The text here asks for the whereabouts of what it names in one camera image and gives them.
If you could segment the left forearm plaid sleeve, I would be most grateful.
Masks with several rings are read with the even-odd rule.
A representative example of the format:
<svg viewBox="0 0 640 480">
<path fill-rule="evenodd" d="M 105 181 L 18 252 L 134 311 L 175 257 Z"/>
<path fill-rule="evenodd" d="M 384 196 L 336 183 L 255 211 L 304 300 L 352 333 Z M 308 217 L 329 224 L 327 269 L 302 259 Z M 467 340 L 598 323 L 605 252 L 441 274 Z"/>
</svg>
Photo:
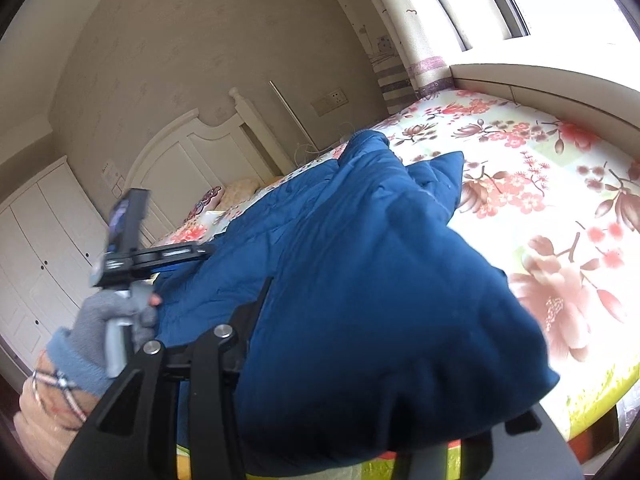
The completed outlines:
<svg viewBox="0 0 640 480">
<path fill-rule="evenodd" d="M 60 328 L 40 352 L 13 417 L 17 440 L 48 479 L 113 383 L 102 367 L 72 346 L 71 333 Z"/>
</svg>

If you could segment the left hand in grey glove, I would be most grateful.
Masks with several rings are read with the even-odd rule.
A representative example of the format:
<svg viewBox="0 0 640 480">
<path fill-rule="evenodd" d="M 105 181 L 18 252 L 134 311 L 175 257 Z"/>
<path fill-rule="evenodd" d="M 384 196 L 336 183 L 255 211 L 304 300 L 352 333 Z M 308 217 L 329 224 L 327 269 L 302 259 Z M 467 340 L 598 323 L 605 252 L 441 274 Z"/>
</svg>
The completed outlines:
<svg viewBox="0 0 640 480">
<path fill-rule="evenodd" d="M 139 350 L 155 338 L 157 308 L 162 298 L 152 294 L 148 305 L 139 307 L 134 298 L 124 297 L 114 290 L 102 289 L 84 301 L 70 334 L 70 346 L 85 360 L 106 367 L 105 338 L 107 324 L 116 318 L 132 323 L 131 338 L 134 350 Z"/>
</svg>

